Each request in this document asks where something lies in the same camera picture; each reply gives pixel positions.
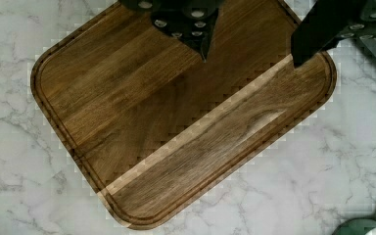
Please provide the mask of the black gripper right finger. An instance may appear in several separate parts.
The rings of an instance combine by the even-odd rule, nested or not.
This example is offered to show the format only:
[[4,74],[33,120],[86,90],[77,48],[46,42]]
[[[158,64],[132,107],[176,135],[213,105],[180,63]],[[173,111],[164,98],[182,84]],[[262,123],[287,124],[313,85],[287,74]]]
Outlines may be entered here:
[[348,38],[376,37],[376,0],[317,0],[291,36],[297,68]]

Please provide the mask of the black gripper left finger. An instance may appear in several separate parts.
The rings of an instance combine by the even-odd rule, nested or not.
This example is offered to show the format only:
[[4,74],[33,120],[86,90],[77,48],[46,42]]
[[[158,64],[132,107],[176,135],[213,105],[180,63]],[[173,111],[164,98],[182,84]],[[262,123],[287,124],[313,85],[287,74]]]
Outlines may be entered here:
[[176,38],[205,62],[212,43],[219,8],[224,0],[118,0],[132,11],[148,12],[152,25]]

